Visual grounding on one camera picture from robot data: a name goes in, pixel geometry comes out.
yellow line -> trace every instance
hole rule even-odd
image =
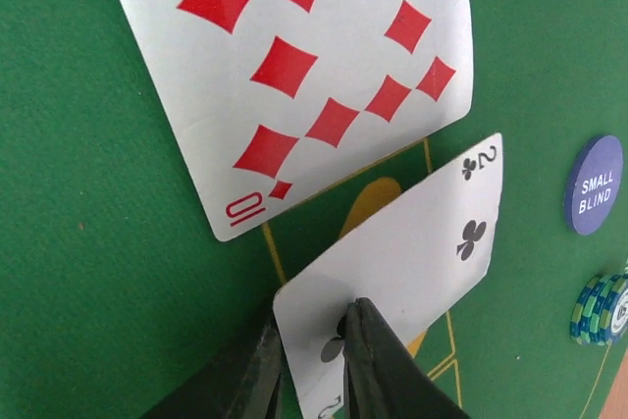
[[[436,375],[434,376],[428,375],[428,378],[432,380],[433,382],[435,382],[438,377],[440,377],[444,372],[449,370],[451,367],[453,367],[453,374],[455,375],[455,394],[457,397],[458,406],[460,407],[460,409],[462,409],[462,387],[460,386],[460,366],[458,364],[457,358],[450,360],[449,363],[447,363],[446,366],[443,368],[443,370],[438,372]]]
[[[455,338],[453,336],[453,324],[451,323],[451,314],[449,314],[449,311],[447,311],[445,313],[446,319],[447,319],[447,333],[449,334],[449,346],[451,347],[451,353],[445,357],[441,363],[439,363],[436,367],[434,367],[432,370],[430,370],[430,372],[428,373],[428,377],[432,378],[433,375],[436,374],[436,372],[438,372],[443,365],[445,365],[449,360],[451,360],[451,357],[453,357],[455,355]]]
[[[277,272],[277,278],[279,279],[279,283],[282,284],[283,286],[286,284],[288,279],[286,278],[286,272],[284,272],[282,259],[279,258],[277,245],[275,244],[275,240],[273,239],[273,234],[271,233],[271,227],[268,224],[268,222],[262,223],[262,233],[264,233],[264,237],[266,238],[266,244],[268,245],[268,250],[271,253],[273,264],[275,265],[275,272]]]
[[[596,392],[596,388],[598,387],[598,382],[600,381],[600,376],[602,375],[602,370],[604,368],[604,363],[606,363],[606,357],[608,356],[608,351],[610,350],[610,345],[606,348],[606,352],[604,353],[604,357],[602,359],[602,364],[600,365],[600,370],[598,371],[598,375],[596,376],[596,380],[593,383],[593,387],[591,388],[591,393],[589,394],[589,398],[587,399],[587,403],[585,404],[585,408],[582,410],[582,414],[580,414],[580,419],[585,416],[587,412],[587,408],[591,403],[591,398],[593,397],[593,393]]]
[[[458,396],[458,407],[462,409],[462,388],[460,387],[460,367],[458,360],[453,360],[453,371],[455,372],[455,393]]]
[[[428,138],[423,139],[423,152],[425,153],[425,162],[428,165],[428,174],[434,172],[434,166],[432,165],[432,156],[430,155],[430,143]]]
[[[447,317],[447,332],[449,333],[449,345],[451,347],[451,355],[455,355],[455,337],[453,336],[453,323],[451,322],[451,313],[445,313]]]
[[[455,358],[454,359],[450,359],[449,362],[446,364],[446,366],[443,367],[443,369],[440,372],[437,372],[435,375],[428,374],[428,378],[434,382],[444,372],[446,372],[449,368],[451,368],[451,365],[453,365],[454,361],[457,361],[457,360]]]

yellow printed marking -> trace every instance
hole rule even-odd
[[[407,347],[408,352],[410,352],[410,355],[412,355],[413,357],[416,357],[416,354],[419,352],[419,349],[421,348],[421,344],[423,343],[423,339],[425,338],[426,334],[428,334],[427,331],[419,334],[419,336],[415,340],[413,340]]]
[[[425,163],[428,166],[428,174],[432,174],[434,166],[432,165],[432,156],[430,155],[430,142],[427,137],[423,139],[423,152],[425,154]]]
[[[453,324],[451,323],[451,314],[449,313],[449,311],[445,313],[445,316],[447,319],[447,333],[449,334],[449,347],[451,348],[451,352],[447,357],[445,357],[445,359],[443,359],[441,363],[439,363],[428,373],[428,377],[431,377],[441,368],[443,368],[443,365],[445,365],[455,355],[455,338],[453,336]]]
[[[277,272],[277,278],[279,279],[279,283],[283,286],[288,280],[286,278],[286,272],[284,272],[282,259],[279,258],[279,252],[277,251],[275,239],[273,238],[273,233],[271,233],[271,227],[268,222],[262,223],[262,233],[264,233],[264,237],[266,238],[266,245],[268,245],[268,250],[271,253],[271,258],[273,259],[273,264],[275,265],[275,272]]]
[[[608,351],[610,350],[610,345],[606,348],[606,352],[604,353],[604,357],[602,359],[602,364],[600,365],[600,370],[598,371],[598,375],[596,376],[596,380],[593,383],[593,387],[591,388],[591,393],[587,398],[587,403],[585,404],[584,409],[582,410],[582,414],[580,414],[580,419],[585,417],[585,413],[589,408],[589,404],[591,403],[591,398],[593,397],[593,393],[596,392],[596,388],[598,387],[598,382],[600,381],[600,376],[602,375],[602,370],[604,369],[604,364],[606,363],[606,358],[608,357]]]
[[[453,374],[455,375],[455,394],[458,402],[458,407],[462,409],[462,388],[460,387],[460,366],[458,364],[458,359],[454,358],[449,360],[446,366],[434,375],[428,375],[429,379],[433,382],[436,381],[438,377],[440,377],[444,372],[453,367]]]
[[[339,239],[401,195],[401,186],[390,177],[381,177],[364,187],[355,199],[340,231]]]
[[[462,387],[460,386],[460,367],[458,367],[458,360],[453,360],[453,368],[455,372],[455,393],[458,396],[458,407],[462,409]]]

white playing card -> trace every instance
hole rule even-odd
[[[502,158],[501,135],[485,139],[280,289],[274,311],[305,419],[329,417],[342,405],[343,357],[324,363],[321,354],[349,302],[370,298],[408,345],[486,275]]]
[[[121,0],[216,237],[462,118],[469,0]]]

blue disc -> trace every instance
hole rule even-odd
[[[597,136],[580,151],[565,191],[565,218],[582,236],[597,231],[615,204],[624,157],[616,136]]]

poker chip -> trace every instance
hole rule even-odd
[[[617,342],[628,326],[628,276],[620,277],[611,288],[600,314],[600,338],[607,345]]]
[[[571,324],[570,324],[570,334],[571,338],[573,338],[578,343],[583,343],[580,338],[580,318],[582,318],[582,312],[585,309],[585,304],[589,299],[589,295],[591,291],[596,287],[600,277],[593,277],[589,280],[589,282],[582,288],[580,295],[578,296],[578,301],[576,301],[576,305],[573,308],[573,313],[571,315]]]
[[[579,344],[610,345],[628,327],[628,275],[596,276],[580,292],[569,331]]]
[[[623,150],[616,136],[597,136],[580,151],[564,194],[567,225],[581,236],[597,231],[610,214],[621,184]]]
[[[598,282],[598,285],[602,285],[600,293],[598,296],[593,296],[592,294],[587,300],[587,304],[583,310],[582,319],[580,320],[580,331],[581,333],[584,332],[589,335],[590,343],[600,343],[602,341],[599,333],[600,315],[606,302],[606,297],[619,278],[619,275],[601,277]]]

